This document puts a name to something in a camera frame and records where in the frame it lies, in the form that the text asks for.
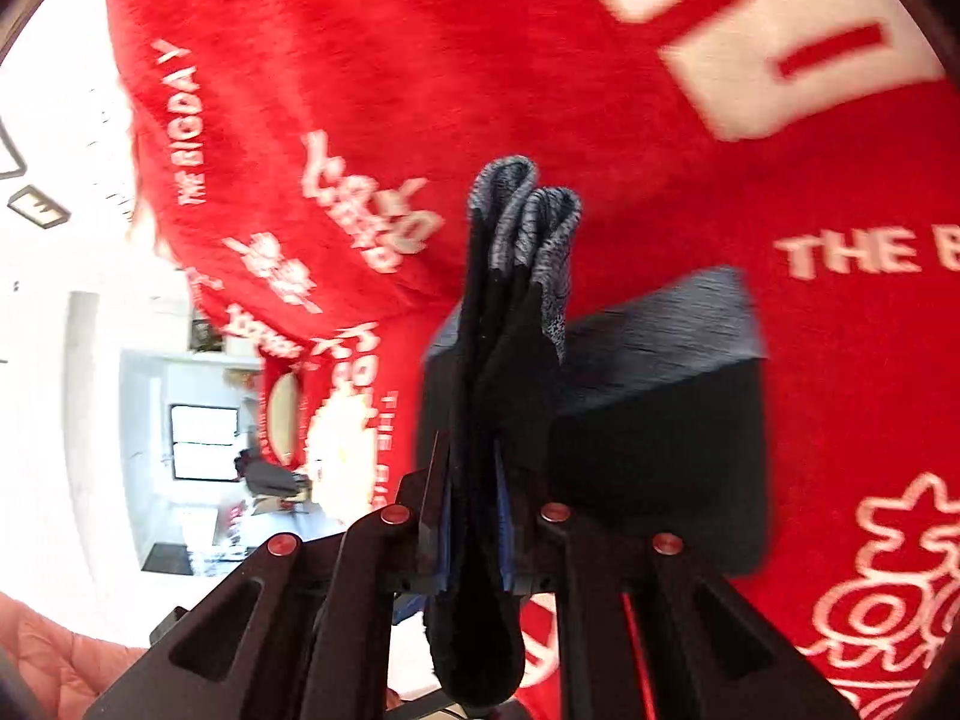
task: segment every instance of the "window frame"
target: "window frame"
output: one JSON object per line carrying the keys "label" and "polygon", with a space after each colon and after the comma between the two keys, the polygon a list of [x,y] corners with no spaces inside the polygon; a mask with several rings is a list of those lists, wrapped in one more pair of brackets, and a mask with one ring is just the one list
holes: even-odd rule
{"label": "window frame", "polygon": [[[229,443],[201,443],[201,442],[178,442],[174,440],[174,409],[186,407],[189,409],[216,409],[224,410],[225,412],[233,412],[233,437]],[[176,445],[178,443],[190,443],[191,445],[197,446],[232,446],[233,441],[236,439],[237,432],[240,430],[240,409],[235,406],[203,406],[199,403],[171,403],[167,410],[167,415],[169,418],[169,433],[170,433],[170,470],[173,474],[174,480],[177,482],[236,482],[236,474],[229,479],[224,479],[223,477],[203,477],[203,476],[181,476],[176,473]]]}

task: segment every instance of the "rectangular ceiling lamp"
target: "rectangular ceiling lamp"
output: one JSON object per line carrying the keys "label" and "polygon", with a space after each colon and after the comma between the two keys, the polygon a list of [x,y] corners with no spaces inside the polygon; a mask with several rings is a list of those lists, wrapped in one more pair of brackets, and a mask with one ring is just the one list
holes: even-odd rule
{"label": "rectangular ceiling lamp", "polygon": [[7,202],[7,207],[44,230],[63,224],[70,218],[68,210],[32,185],[25,186],[13,194]]}

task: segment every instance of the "red blanket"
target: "red blanket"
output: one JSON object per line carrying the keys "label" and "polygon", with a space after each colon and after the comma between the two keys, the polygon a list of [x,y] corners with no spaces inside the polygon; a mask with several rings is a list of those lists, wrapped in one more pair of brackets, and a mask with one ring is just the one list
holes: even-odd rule
{"label": "red blanket", "polygon": [[109,9],[141,202],[205,311],[298,365],[351,516],[410,467],[491,158],[584,198],[571,317],[744,269],[776,520],[742,589],[889,716],[960,603],[960,100],[896,0]]}

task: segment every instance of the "window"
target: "window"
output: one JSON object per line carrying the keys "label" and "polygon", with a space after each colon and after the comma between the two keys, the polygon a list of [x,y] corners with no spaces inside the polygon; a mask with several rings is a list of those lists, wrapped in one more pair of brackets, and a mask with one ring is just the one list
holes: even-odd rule
{"label": "window", "polygon": [[237,409],[213,406],[171,406],[170,433],[174,447],[174,479],[232,482],[233,439]]}

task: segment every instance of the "red fleece fabric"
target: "red fleece fabric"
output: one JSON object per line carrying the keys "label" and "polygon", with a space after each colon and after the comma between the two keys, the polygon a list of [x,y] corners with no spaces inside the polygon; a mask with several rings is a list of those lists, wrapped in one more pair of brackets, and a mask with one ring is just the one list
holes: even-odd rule
{"label": "red fleece fabric", "polygon": [[[108,1],[141,202],[210,317],[299,367],[303,443],[363,398],[367,509],[486,162],[584,199],[570,319],[743,269],[775,519],[740,587],[889,716],[960,603],[960,100],[895,0]],[[554,718],[548,672],[521,697]]]}

